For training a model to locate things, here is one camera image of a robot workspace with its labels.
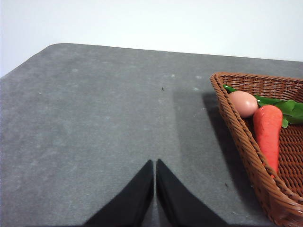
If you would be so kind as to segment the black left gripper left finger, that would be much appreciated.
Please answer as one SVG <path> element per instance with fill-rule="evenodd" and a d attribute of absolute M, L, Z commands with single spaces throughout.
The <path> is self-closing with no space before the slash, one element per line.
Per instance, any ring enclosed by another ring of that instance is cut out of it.
<path fill-rule="evenodd" d="M 153 162 L 148 160 L 131 181 L 85 227 L 139 227 L 154 195 Z"/>

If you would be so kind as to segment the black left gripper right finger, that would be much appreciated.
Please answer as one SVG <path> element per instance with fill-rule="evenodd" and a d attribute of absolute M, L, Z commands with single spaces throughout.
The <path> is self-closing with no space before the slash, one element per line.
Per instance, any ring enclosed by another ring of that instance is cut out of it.
<path fill-rule="evenodd" d="M 228 224 L 195 195 L 158 159 L 156 163 L 158 200 L 173 227 L 226 227 Z"/>

